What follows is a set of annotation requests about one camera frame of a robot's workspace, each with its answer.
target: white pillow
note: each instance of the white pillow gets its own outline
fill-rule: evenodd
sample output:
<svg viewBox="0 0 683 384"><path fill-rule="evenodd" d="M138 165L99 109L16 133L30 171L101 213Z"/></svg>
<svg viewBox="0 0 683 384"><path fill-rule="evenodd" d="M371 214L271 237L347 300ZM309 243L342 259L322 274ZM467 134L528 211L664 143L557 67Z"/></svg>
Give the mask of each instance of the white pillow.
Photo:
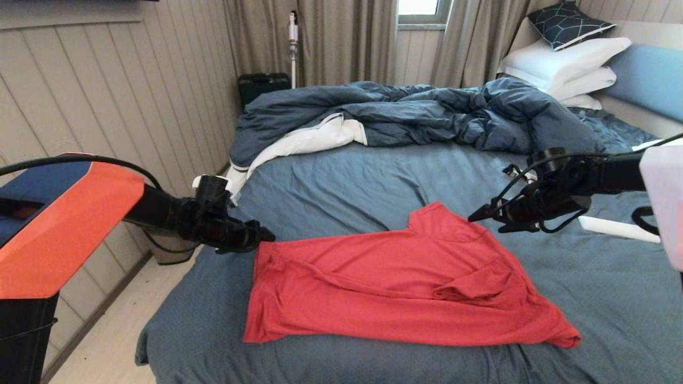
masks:
<svg viewBox="0 0 683 384"><path fill-rule="evenodd" d="M595 69L631 45L628 38L592 39L561 51L543 39L510 53L498 72L526 80L552 94L563 84Z"/></svg>
<svg viewBox="0 0 683 384"><path fill-rule="evenodd" d="M614 85L617 80L617 74L609 67L600 67L588 74L585 74L578 79L568 81L563 84L558 90L550 93L552 97L557 100L564 100L566 98L587 94L593 91L601 90Z"/></svg>
<svg viewBox="0 0 683 384"><path fill-rule="evenodd" d="M578 95L559 101L565 107L602 109L602 104L589 95Z"/></svg>

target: shirt sleeve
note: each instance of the shirt sleeve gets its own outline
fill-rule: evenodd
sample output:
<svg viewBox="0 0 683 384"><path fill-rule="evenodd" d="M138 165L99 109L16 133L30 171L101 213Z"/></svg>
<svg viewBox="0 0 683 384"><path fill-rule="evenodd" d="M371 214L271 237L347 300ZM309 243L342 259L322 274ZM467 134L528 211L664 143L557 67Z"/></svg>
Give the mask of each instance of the shirt sleeve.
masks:
<svg viewBox="0 0 683 384"><path fill-rule="evenodd" d="M408 221L408 229L427 237L458 243L477 240L486 232L486 228L452 213L441 202L434 202L413 211Z"/></svg>

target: patterned pillow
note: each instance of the patterned pillow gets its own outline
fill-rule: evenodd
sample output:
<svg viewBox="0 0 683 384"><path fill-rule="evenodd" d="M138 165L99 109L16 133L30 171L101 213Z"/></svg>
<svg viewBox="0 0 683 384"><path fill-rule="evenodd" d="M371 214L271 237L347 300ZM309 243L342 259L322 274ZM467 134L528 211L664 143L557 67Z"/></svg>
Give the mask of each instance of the patterned pillow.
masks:
<svg viewBox="0 0 683 384"><path fill-rule="evenodd" d="M565 49L588 39L600 37L617 25L588 17L576 6L575 1L532 12L529 20L554 51Z"/></svg>

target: blue headboard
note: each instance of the blue headboard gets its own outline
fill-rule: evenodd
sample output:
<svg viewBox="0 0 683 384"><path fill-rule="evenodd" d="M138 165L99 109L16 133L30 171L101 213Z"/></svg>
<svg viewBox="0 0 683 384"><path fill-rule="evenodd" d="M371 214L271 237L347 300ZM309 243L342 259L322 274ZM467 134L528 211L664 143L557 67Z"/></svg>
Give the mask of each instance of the blue headboard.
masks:
<svg viewBox="0 0 683 384"><path fill-rule="evenodd" d="M609 65L617 81L605 94L683 122L683 51L633 44Z"/></svg>

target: orange panel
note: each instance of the orange panel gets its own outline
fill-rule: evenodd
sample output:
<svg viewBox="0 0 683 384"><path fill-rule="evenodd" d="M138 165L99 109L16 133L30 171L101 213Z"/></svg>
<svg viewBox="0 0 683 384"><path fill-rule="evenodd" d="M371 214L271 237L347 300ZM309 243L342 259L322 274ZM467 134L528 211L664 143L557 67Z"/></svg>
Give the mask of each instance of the orange panel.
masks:
<svg viewBox="0 0 683 384"><path fill-rule="evenodd" d="M140 175L107 163L88 173L0 248L0 299L53 296L140 200Z"/></svg>

